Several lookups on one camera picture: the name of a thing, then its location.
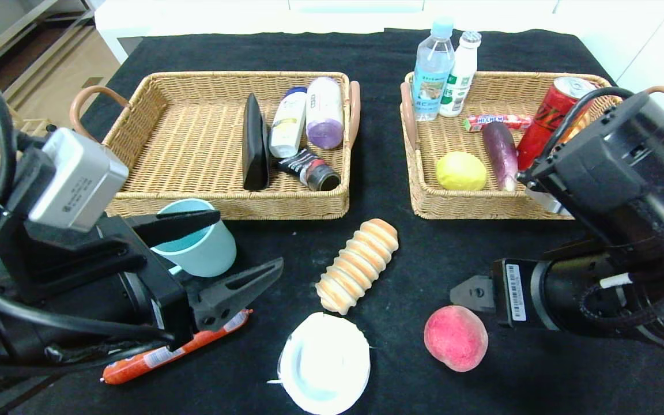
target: white plate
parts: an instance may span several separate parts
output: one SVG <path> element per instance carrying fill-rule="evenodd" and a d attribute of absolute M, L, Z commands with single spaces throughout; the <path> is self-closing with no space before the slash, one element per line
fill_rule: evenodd
<path fill-rule="evenodd" d="M 337 415 L 358 400 L 368 383 L 368 342 L 355 324 L 317 312 L 286 341 L 278 376 L 288 396 L 306 412 Z"/>

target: purple bottle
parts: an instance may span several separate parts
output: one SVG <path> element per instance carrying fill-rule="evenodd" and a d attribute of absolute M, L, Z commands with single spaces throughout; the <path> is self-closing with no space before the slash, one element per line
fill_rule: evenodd
<path fill-rule="evenodd" d="M 332 78 L 317 78 L 306 92 L 306 137 L 317 147 L 342 142 L 342 92 Z"/>

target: peach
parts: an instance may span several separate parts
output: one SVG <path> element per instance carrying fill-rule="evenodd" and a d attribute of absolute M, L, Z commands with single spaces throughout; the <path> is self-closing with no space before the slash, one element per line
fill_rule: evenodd
<path fill-rule="evenodd" d="M 454 371 L 469 371 L 483 359 L 488 333 L 483 322 L 461 305 L 434 312 L 424 326 L 424 346 Z"/>

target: black tablecloth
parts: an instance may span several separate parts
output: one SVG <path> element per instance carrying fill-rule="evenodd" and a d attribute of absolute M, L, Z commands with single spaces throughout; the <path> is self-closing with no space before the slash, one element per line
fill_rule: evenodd
<path fill-rule="evenodd" d="M 130 97 L 156 71 L 342 71 L 361 82 L 350 211 L 334 221 L 230 221 L 233 270 L 285 258 L 281 279 L 252 307 L 250 323 L 221 341 L 124 384 L 100 370 L 67 376 L 22 413 L 301 413 L 276 379 L 288 334 L 321 311 L 313 283 L 362 221 L 398 228 L 401 249 L 348 319 L 371 346 L 371 378 L 348 413 L 664 413 L 664 351 L 632 341 L 501 328 L 483 316 L 489 346 L 480 366 L 455 373 L 432 358 L 422 328 L 448 290 L 503 257 L 535 258 L 582 235 L 572 221 L 427 221 L 409 203 L 398 85 L 425 31 L 371 35 L 148 37 L 108 86 Z M 479 69 L 605 71 L 579 39 L 545 31 L 483 33 Z M 97 99 L 84 116 L 104 137 L 119 107 Z"/>

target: yellow fruit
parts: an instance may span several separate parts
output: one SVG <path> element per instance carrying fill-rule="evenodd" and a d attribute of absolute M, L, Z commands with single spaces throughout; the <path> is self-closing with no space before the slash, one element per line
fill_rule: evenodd
<path fill-rule="evenodd" d="M 437 161 L 437 181 L 449 191 L 479 191 L 485 186 L 485 166 L 472 154 L 446 153 Z"/>

